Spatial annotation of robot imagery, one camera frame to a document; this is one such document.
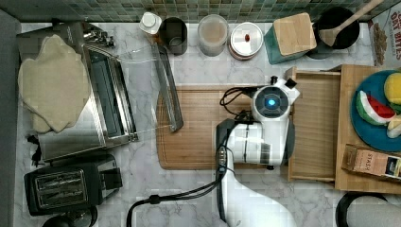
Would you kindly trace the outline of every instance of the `tile backsplash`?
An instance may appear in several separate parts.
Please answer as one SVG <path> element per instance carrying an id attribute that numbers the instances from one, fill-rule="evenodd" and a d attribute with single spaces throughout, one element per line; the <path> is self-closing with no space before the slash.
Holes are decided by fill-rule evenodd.
<path id="1" fill-rule="evenodd" d="M 139 22 L 146 11 L 162 18 L 174 16 L 189 23 L 197 23 L 204 16 L 219 14 L 229 23 L 272 22 L 275 19 L 300 12 L 308 12 L 312 21 L 332 7 L 345 7 L 357 11 L 370 0 L 54 0 L 53 4 L 66 5 L 77 15 L 72 18 L 86 19 L 88 22 Z M 376 16 L 401 0 L 384 0 L 361 21 Z M 51 10 L 33 16 L 34 21 L 46 20 L 58 15 Z"/>

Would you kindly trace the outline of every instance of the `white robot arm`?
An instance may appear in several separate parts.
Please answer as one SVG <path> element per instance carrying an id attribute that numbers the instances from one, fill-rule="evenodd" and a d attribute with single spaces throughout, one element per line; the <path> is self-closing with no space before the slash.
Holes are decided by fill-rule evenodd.
<path id="1" fill-rule="evenodd" d="M 296 226 L 286 207 L 242 185 L 234 174 L 234 161 L 269 166 L 283 163 L 290 105 L 300 95 L 295 84 L 293 80 L 278 79 L 260 88 L 253 95 L 255 122 L 236 124 L 228 119 L 218 126 L 218 175 L 224 174 L 218 189 L 218 208 L 230 227 Z"/>
<path id="2" fill-rule="evenodd" d="M 220 155 L 224 153 L 228 170 L 218 191 L 221 218 L 230 227 L 296 227 L 286 207 L 236 180 L 233 153 L 222 148 Z"/>

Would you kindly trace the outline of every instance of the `wooden tray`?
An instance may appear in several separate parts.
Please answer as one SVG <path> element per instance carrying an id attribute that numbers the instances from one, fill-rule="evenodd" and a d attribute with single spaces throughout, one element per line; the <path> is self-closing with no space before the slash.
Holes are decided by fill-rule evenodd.
<path id="1" fill-rule="evenodd" d="M 177 94 L 183 114 L 183 127 L 171 132 L 169 127 L 156 130 L 159 162 L 166 169 L 212 169 L 215 168 L 216 126 L 234 116 L 219 106 L 227 89 L 233 86 L 178 86 Z M 230 104 L 230 110 L 240 112 L 251 108 L 251 99 L 239 96 Z M 159 97 L 157 107 L 159 125 L 168 125 L 163 100 Z M 265 167 L 258 165 L 235 165 L 235 167 Z"/>
<path id="2" fill-rule="evenodd" d="M 369 175 L 357 175 L 341 168 L 346 144 L 369 147 L 357 136 L 352 126 L 350 103 L 359 84 L 371 74 L 379 71 L 380 68 L 344 64 L 342 67 L 339 67 L 338 70 L 341 70 L 342 79 L 339 110 L 339 140 L 337 145 L 336 189 L 401 194 L 401 183 L 399 182 L 383 181 Z"/>
<path id="3" fill-rule="evenodd" d="M 286 71 L 301 92 L 293 107 L 295 150 L 288 180 L 334 182 L 339 125 L 340 72 Z"/>

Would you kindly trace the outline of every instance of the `wooden lid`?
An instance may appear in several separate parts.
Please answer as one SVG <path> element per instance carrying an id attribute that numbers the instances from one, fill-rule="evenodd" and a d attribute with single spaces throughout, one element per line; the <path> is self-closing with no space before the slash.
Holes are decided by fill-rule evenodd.
<path id="1" fill-rule="evenodd" d="M 312 23 L 310 22 L 309 14 L 305 12 L 275 20 L 273 29 L 283 56 L 316 47 Z"/>

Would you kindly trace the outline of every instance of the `cardboard box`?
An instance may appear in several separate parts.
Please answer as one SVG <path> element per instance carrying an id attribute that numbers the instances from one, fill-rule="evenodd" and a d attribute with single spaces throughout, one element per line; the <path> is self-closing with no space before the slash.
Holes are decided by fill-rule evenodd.
<path id="1" fill-rule="evenodd" d="M 369 21 L 376 66 L 398 68 L 401 64 L 401 3 Z"/>
<path id="2" fill-rule="evenodd" d="M 401 157 L 367 148 L 347 145 L 341 167 L 356 173 L 401 180 Z"/>

